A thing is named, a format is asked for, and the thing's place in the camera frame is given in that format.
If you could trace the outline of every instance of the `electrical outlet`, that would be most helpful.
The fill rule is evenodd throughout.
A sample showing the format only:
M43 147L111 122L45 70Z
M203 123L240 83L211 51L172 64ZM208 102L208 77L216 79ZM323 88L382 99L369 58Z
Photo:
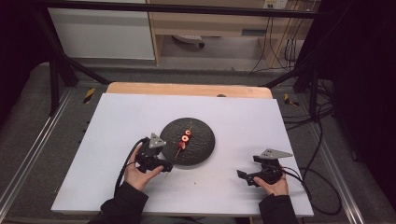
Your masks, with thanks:
M265 0L262 8L275 8L276 0Z
M276 0L274 8L275 9L285 9L287 3L288 3L288 0Z

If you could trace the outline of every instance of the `human hand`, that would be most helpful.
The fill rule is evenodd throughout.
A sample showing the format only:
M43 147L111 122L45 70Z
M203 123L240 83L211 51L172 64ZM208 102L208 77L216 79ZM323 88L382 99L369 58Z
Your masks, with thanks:
M258 185L260 185L260 187L262 187L268 195L289 195L289 187L288 182L286 181L285 173L283 173L282 177L280 177L280 179L273 185L267 184L267 182L257 176L255 176L253 180Z
M129 163L133 162L133 164L130 164L126 167L124 174L125 182L140 191L143 190L143 188L147 185L152 177L158 175L163 169L163 166L159 166L149 173L140 172L136 167L135 158L137 152L141 147L142 145L139 145L137 148L134 149L134 153L132 153L131 158L129 159Z

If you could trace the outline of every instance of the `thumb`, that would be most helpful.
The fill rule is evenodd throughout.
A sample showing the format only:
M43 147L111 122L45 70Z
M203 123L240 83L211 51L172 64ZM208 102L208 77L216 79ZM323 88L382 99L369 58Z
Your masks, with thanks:
M162 169L163 169L163 166L159 166L159 167L155 168L150 173L148 173L149 174L148 178L151 179L152 177L158 175L161 172Z
M260 187L264 188L266 191L268 191L268 184L261 178L255 176L253 178L254 182L256 182Z

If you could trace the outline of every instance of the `gray carpet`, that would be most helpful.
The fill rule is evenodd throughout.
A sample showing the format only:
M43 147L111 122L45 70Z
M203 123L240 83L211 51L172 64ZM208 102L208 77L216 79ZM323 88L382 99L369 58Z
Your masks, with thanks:
M257 73L248 75L243 72L231 71L186 71L162 69L110 69L95 70L111 80L135 82L171 82L194 84L224 84L257 86L272 80L279 74ZM81 74L85 81L90 81ZM274 97L279 102L283 116L303 115L300 106L284 104L284 90L294 80L288 80L281 87L274 89ZM90 216L65 216L53 213L50 207L56 197L55 190L62 185L67 170L78 150L78 141L82 140L88 127L87 121L92 117L100 95L106 87L96 89L89 104L82 103L90 86L74 89L72 97L53 130L49 141L33 167L7 213L7 218L23 217L33 219L87 220ZM297 101L290 93L290 99ZM48 69L38 67L29 80L20 102L14 107L7 122L0 132L0 159L2 171L0 190L3 192L7 183L17 171L30 146L35 141L50 111L50 92ZM358 204L363 218L371 223L396 223L396 215L387 199L370 176L366 166L351 159L349 146L344 139L336 118L323 119L323 132L332 154L343 170L346 182ZM306 166L317 141L309 125L289 131L291 145L299 166ZM320 154L316 157L312 168L329 178ZM307 185L313 193L313 204L326 211L333 211L337 201L334 193L322 180L312 174L307 175ZM314 217L305 218L305 223L348 223L346 213L337 216L326 216L314 211Z

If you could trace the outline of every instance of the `white table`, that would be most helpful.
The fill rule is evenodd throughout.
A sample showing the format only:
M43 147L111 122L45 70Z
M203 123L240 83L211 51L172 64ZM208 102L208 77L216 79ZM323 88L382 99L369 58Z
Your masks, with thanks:
M139 139L160 135L171 121L196 118L208 124L216 146L208 160L192 167L175 166L165 178L152 179L147 215L255 217L265 196L249 187L236 170L260 171L253 155L273 148L292 153L276 100L208 96L105 93L96 108L78 153L52 210L95 214L112 198L114 185L129 151ZM298 172L294 157L280 159ZM301 184L288 177L298 217L313 216Z

